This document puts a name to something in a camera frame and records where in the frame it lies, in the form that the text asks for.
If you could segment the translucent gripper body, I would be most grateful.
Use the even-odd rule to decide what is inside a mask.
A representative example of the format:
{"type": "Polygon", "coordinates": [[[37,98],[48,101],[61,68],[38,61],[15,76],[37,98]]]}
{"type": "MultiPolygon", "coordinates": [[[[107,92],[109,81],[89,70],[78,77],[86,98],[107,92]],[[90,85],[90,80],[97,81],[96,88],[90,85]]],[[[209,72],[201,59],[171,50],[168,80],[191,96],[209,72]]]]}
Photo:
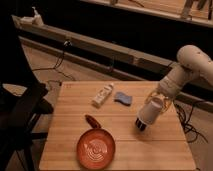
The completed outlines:
{"type": "Polygon", "coordinates": [[[159,93],[157,90],[153,90],[147,96],[145,103],[148,104],[155,98],[159,99],[162,102],[161,114],[165,113],[169,109],[170,105],[172,104],[172,100],[164,96],[162,93],[159,93]]]}

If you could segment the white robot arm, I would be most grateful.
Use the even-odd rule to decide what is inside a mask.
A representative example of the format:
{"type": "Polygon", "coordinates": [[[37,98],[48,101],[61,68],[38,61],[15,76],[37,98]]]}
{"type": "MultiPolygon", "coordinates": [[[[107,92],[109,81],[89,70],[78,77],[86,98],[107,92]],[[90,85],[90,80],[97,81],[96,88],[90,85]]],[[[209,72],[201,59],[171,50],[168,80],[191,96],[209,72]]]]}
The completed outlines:
{"type": "Polygon", "coordinates": [[[178,64],[164,76],[148,95],[148,104],[154,97],[162,97],[163,111],[167,111],[182,88],[190,81],[203,77],[213,86],[213,60],[195,45],[185,45],[177,52],[178,64]]]}

